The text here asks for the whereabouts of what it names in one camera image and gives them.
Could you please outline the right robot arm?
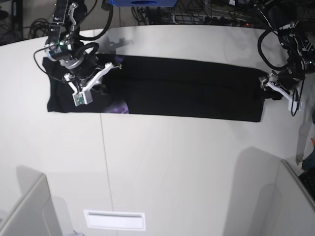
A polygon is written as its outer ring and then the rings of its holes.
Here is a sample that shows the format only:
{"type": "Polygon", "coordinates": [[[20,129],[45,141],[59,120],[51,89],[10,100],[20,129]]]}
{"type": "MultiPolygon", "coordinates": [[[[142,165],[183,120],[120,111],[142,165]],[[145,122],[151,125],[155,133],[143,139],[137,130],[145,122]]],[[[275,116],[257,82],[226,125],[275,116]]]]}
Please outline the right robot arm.
{"type": "Polygon", "coordinates": [[[109,30],[114,15],[110,1],[104,0],[101,8],[109,12],[105,27],[97,36],[85,37],[80,34],[80,26],[91,14],[85,2],[59,0],[55,4],[44,51],[49,60],[58,62],[66,72],[61,79],[52,71],[46,71],[46,74],[51,79],[73,86],[75,94],[90,91],[100,82],[100,73],[113,67],[112,64],[100,64],[96,56],[99,50],[96,40],[109,30]]]}

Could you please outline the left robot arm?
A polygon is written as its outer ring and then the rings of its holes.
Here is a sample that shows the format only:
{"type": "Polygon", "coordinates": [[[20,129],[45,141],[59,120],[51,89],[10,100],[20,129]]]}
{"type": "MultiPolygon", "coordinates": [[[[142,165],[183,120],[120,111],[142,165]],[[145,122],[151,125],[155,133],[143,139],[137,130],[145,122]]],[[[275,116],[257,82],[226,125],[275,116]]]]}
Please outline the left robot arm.
{"type": "Polygon", "coordinates": [[[257,42],[258,53],[271,72],[259,78],[260,87],[274,100],[286,98],[292,116],[301,109],[302,91],[307,74],[315,71],[315,47],[309,40],[306,21],[299,20],[299,4],[293,0],[254,0],[252,6],[265,25],[257,42]],[[288,58],[283,66],[273,65],[262,50],[262,42],[274,34],[288,58]]]}

